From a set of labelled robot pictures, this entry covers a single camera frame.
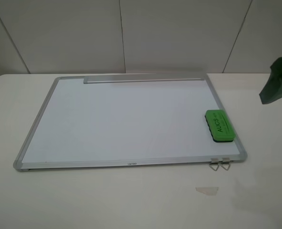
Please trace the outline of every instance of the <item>green eraser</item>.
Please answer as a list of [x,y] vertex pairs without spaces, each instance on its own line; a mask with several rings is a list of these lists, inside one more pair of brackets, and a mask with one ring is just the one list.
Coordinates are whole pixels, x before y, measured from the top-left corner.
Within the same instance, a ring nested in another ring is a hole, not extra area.
[[205,117],[214,142],[232,142],[234,140],[235,133],[225,111],[208,110]]

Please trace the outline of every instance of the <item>whiteboard surface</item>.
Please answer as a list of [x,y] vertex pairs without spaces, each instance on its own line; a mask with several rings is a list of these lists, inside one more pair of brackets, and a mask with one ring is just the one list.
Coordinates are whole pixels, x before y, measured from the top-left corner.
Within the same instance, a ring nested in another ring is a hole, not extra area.
[[234,142],[212,140],[211,109],[219,108],[206,81],[59,80],[22,162],[238,155]]

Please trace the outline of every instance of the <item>table surface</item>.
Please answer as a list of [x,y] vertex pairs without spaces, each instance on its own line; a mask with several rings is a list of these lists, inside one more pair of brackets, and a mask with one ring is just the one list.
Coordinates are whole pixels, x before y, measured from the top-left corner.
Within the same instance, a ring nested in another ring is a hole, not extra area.
[[[209,74],[248,154],[229,171],[17,172],[14,159],[58,76],[69,75],[0,76],[0,229],[282,228],[282,99],[262,105],[258,95],[268,74]],[[209,196],[197,187],[218,191]]]

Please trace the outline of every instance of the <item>metal clip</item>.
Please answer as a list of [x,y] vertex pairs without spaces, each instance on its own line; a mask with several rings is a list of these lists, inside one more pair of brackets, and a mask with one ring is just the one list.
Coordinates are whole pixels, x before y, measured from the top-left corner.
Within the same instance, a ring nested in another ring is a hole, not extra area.
[[213,169],[214,171],[217,171],[219,168],[219,160],[218,158],[212,158],[211,159],[211,163],[209,163],[209,166],[211,169]]
[[225,157],[222,159],[222,162],[220,162],[220,166],[224,169],[224,170],[229,170],[231,164],[230,164],[230,158]]

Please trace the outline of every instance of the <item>green object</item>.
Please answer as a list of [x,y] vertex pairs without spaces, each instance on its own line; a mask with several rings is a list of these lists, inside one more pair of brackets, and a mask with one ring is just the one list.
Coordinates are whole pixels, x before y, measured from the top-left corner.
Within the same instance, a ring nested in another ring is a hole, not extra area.
[[232,142],[235,138],[234,130],[223,110],[208,110],[206,120],[214,142]]
[[262,104],[270,104],[282,98],[282,57],[271,65],[268,82],[260,93]]

